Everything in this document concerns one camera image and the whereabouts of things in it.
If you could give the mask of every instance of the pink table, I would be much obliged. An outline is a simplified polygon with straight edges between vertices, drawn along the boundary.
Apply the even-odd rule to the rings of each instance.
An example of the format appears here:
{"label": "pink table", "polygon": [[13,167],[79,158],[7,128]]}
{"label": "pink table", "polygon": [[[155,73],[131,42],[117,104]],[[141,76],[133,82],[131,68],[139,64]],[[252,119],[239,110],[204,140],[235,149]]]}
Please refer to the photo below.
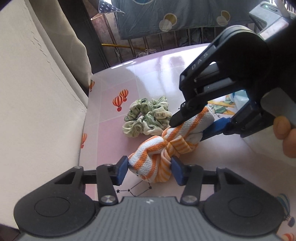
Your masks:
{"label": "pink table", "polygon": [[[141,135],[127,138],[123,135],[123,119],[130,104],[139,98],[151,100],[165,95],[169,102],[169,111],[178,111],[184,101],[178,88],[179,75],[206,46],[207,44],[193,45],[167,50],[96,73],[92,78],[95,84],[89,93],[83,131],[87,138],[81,149],[80,165],[88,170],[105,163],[114,164],[123,155],[129,156],[144,140],[151,137]],[[127,101],[122,103],[122,110],[117,111],[112,101],[124,89],[129,91]],[[201,165],[205,170],[225,166],[272,195],[284,193],[291,202],[290,215],[296,216],[296,168],[254,153],[239,135],[218,135],[207,139],[194,152],[181,155],[180,159],[184,163]],[[115,187],[119,199],[132,195],[180,198],[183,189],[173,177],[166,183],[147,183],[130,171],[123,184]],[[201,200],[212,193],[213,187],[204,185]],[[97,198],[95,185],[87,186],[87,194],[93,199]],[[289,227],[287,223],[283,222],[279,235],[296,233],[295,226]]]}

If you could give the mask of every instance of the yellow pipe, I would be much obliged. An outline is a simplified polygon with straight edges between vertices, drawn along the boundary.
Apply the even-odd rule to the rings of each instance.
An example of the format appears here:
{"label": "yellow pipe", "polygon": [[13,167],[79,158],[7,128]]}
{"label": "yellow pipe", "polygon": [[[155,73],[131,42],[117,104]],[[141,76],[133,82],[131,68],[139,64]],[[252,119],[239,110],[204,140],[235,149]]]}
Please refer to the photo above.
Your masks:
{"label": "yellow pipe", "polygon": [[[118,45],[118,44],[102,44],[102,46],[106,46],[106,47],[119,47],[119,48],[130,48],[127,45]],[[134,49],[138,49],[138,50],[143,50],[145,51],[145,48],[140,48],[140,47],[134,47]]]}

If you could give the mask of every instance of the beige curtain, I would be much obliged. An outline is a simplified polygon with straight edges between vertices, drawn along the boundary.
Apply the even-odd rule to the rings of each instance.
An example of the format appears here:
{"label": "beige curtain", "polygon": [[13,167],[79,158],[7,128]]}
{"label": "beige curtain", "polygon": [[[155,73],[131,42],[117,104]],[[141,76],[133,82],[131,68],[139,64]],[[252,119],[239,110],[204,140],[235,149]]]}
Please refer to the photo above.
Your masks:
{"label": "beige curtain", "polygon": [[30,3],[72,75],[88,88],[92,73],[86,48],[77,38],[58,0],[30,0]]}
{"label": "beige curtain", "polygon": [[83,92],[83,90],[81,89],[81,87],[77,83],[76,79],[72,75],[71,71],[69,70],[69,68],[67,67],[67,65],[65,64],[65,62],[63,61],[63,59],[61,58],[61,56],[58,53],[57,49],[55,48],[55,46],[51,42],[48,34],[44,30],[44,28],[43,28],[42,24],[40,23],[39,19],[37,18],[36,14],[35,14],[35,12],[34,12],[34,10],[32,8],[32,6],[31,6],[31,3],[29,2],[29,0],[25,0],[25,3],[26,3],[26,6],[28,8],[29,13],[31,14],[31,17],[33,19],[33,22],[34,22],[34,24],[35,24],[35,26],[36,26],[36,28],[38,30],[38,33],[40,34],[42,40],[44,41],[44,43],[45,43],[48,51],[50,52],[52,58],[56,62],[57,66],[60,68],[61,72],[65,76],[65,78],[68,81],[68,83],[71,86],[71,88],[76,93],[77,97],[87,107],[88,97]]}
{"label": "beige curtain", "polygon": [[78,164],[86,107],[24,0],[0,11],[0,53],[0,223],[17,228],[17,201]]}

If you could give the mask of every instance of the red hot air balloon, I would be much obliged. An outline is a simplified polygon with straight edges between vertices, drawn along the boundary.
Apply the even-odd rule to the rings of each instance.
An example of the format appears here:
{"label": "red hot air balloon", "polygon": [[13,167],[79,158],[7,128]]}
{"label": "red hot air balloon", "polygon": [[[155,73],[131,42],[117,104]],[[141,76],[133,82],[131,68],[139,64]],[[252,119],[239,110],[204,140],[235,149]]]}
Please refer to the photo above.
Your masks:
{"label": "red hot air balloon", "polygon": [[95,82],[93,80],[91,80],[91,83],[89,85],[89,92],[92,91],[92,88],[93,88],[94,84],[95,84]]}
{"label": "red hot air balloon", "polygon": [[128,96],[128,90],[120,91],[119,95],[122,95],[124,97],[123,101],[126,101],[126,97]]}
{"label": "red hot air balloon", "polygon": [[281,238],[283,241],[295,241],[295,235],[292,233],[284,234]]}
{"label": "red hot air balloon", "polygon": [[82,137],[81,137],[81,145],[80,145],[80,148],[83,148],[84,147],[84,142],[86,141],[87,139],[87,134],[86,133],[83,133],[82,134]]}
{"label": "red hot air balloon", "polygon": [[121,109],[122,109],[121,104],[122,104],[123,100],[124,100],[124,97],[122,95],[119,95],[113,99],[113,105],[118,107],[117,111],[121,111]]}

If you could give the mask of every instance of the striped cloth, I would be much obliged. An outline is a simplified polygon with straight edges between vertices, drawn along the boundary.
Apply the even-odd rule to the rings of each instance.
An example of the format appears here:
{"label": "striped cloth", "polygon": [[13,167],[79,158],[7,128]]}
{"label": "striped cloth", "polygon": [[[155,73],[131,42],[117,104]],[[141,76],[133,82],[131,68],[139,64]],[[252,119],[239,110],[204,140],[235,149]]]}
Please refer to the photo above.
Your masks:
{"label": "striped cloth", "polygon": [[166,182],[171,175],[171,157],[193,151],[202,138],[202,131],[213,122],[214,114],[206,106],[183,124],[168,127],[161,136],[144,141],[128,157],[129,169],[147,182]]}

